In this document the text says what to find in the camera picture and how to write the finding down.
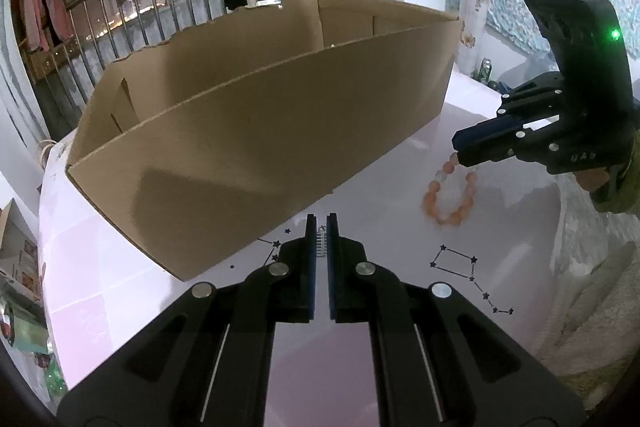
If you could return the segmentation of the person's right hand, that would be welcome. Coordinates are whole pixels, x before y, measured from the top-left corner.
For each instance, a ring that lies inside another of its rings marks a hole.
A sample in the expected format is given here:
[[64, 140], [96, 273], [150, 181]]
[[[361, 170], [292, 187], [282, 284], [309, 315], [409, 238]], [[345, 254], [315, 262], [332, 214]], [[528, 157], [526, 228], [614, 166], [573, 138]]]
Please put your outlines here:
[[594, 168], [574, 172], [578, 185], [585, 191], [592, 193], [610, 182], [610, 174], [605, 168]]

